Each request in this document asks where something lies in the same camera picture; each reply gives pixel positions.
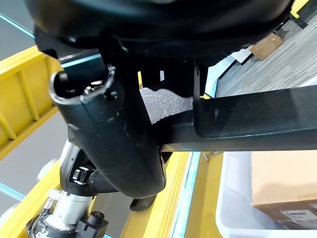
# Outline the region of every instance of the silver metal cylinder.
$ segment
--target silver metal cylinder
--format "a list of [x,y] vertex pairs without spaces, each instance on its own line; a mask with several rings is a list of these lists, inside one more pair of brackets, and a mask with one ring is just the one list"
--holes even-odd
[[93,197],[83,197],[62,191],[55,206],[53,216],[57,216],[63,223],[77,224],[79,219],[87,216]]
[[45,218],[45,222],[62,231],[72,230],[81,218],[88,215],[93,199],[61,191],[53,214]]

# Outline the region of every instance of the black bar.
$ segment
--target black bar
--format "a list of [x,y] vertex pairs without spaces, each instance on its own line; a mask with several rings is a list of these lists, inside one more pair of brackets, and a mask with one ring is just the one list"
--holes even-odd
[[201,99],[199,117],[173,115],[154,131],[162,151],[317,149],[316,102],[317,86]]

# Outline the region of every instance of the white plastic bin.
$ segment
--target white plastic bin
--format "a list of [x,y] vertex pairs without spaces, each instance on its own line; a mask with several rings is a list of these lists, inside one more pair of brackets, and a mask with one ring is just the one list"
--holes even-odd
[[317,238],[317,230],[287,230],[252,206],[251,152],[225,152],[216,224],[224,238]]

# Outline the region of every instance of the gray carpet floor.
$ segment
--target gray carpet floor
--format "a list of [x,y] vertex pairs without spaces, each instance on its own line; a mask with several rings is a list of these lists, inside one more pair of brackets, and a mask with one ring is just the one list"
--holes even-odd
[[218,81],[217,97],[298,87],[317,75],[317,15],[301,29],[288,21],[279,31],[284,40],[264,61],[236,63]]

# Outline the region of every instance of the yellow metal frame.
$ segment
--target yellow metal frame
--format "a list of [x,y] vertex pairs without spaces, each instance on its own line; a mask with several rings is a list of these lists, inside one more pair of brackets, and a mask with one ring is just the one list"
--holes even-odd
[[306,3],[308,3],[309,0],[295,0],[293,5],[292,5],[292,10],[291,10],[291,14],[295,17],[295,18],[299,18],[299,14],[297,13],[300,9],[303,8],[303,6],[305,6]]
[[60,70],[36,46],[0,61],[0,159],[57,112],[47,88]]
[[221,238],[215,222],[218,189],[223,154],[209,155],[209,161],[201,154],[193,197],[189,210],[185,238]]
[[48,174],[34,186],[17,206],[0,230],[1,238],[28,237],[25,231],[26,223],[39,214],[48,198],[48,191],[54,188],[59,189],[59,167],[60,162],[57,161]]
[[166,168],[166,187],[153,206],[131,212],[120,238],[168,238],[190,153],[175,152]]

